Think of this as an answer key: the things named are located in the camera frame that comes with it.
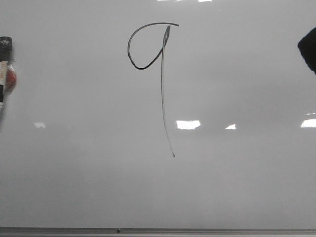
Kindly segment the black fabric covered gripper finger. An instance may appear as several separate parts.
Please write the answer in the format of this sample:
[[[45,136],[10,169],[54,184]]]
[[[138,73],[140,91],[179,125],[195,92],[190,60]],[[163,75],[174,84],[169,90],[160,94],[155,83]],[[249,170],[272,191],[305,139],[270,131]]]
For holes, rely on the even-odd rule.
[[[316,28],[298,42],[298,48],[309,69],[316,73]]]

